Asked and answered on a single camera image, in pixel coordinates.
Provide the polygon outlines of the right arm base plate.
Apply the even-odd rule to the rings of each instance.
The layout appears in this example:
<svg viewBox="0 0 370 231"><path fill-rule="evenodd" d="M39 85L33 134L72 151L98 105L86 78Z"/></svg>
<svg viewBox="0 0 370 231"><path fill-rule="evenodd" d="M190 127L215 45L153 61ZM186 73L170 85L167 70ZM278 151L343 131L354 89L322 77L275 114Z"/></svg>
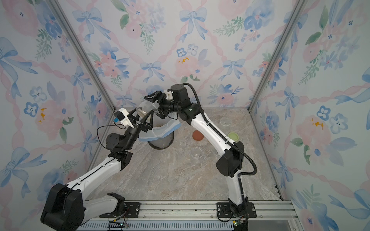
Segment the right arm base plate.
<svg viewBox="0 0 370 231"><path fill-rule="evenodd" d="M216 203L216 211L218 218L240 218L247 214L248 218L257 218L256 209L253 203L247 202L246 206L234 205L230 202L218 202Z"/></svg>

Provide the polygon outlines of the glass jar with rice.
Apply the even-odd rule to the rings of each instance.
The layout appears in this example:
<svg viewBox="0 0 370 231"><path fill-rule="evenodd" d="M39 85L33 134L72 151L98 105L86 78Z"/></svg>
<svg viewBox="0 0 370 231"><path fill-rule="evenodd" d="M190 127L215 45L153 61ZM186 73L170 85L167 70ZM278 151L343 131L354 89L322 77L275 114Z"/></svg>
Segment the glass jar with rice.
<svg viewBox="0 0 370 231"><path fill-rule="evenodd" d="M190 155L192 156L193 159L199 160L199 159L203 158L204 152L203 152L202 148L200 148L200 147L193 147L190 150Z"/></svg>

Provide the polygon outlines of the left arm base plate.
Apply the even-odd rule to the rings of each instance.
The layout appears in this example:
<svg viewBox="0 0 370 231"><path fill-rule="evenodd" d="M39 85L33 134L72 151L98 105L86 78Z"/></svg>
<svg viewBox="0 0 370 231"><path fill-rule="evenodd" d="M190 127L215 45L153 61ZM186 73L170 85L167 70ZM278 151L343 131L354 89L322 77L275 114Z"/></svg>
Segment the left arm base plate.
<svg viewBox="0 0 370 231"><path fill-rule="evenodd" d="M100 215L99 218L138 218L140 206L139 202L125 202L118 211Z"/></svg>

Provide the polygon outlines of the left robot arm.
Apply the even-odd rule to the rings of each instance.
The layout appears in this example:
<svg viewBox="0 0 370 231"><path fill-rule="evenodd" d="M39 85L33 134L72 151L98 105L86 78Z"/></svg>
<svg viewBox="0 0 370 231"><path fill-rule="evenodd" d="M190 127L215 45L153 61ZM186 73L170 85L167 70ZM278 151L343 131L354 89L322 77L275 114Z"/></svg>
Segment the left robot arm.
<svg viewBox="0 0 370 231"><path fill-rule="evenodd" d="M131 149L141 132L153 128L151 110L144 117L121 108L114 116L125 126L123 135L112 133L106 138L105 148L110 151L102 163L83 176L67 184L58 183L50 189L41 214L41 223L56 231L75 231L90 219L104 214L121 218L127 213L125 198L117 193L93 200L88 196L111 176L126 168L133 154Z"/></svg>

